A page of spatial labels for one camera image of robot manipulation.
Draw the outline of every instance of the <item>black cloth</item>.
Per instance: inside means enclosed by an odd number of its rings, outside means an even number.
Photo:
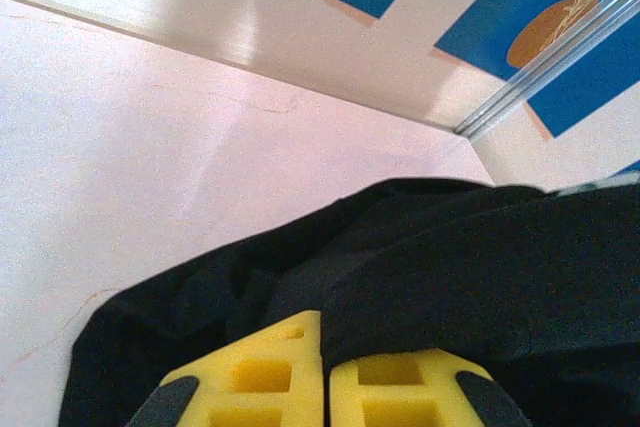
[[[124,425],[170,370],[307,309],[327,372],[439,347],[534,425],[640,425],[640,187],[389,180],[209,252],[94,313],[60,425]]]

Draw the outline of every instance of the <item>white surface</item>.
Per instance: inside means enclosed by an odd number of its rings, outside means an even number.
[[[432,48],[474,0],[396,0],[372,26],[327,0],[32,1],[184,52],[448,126],[504,84]]]
[[[490,182],[452,134],[7,0],[0,45],[2,426],[55,425],[114,291],[387,177]]]
[[[519,108],[474,142],[496,184],[557,189],[608,177],[640,159],[640,82],[557,137]]]

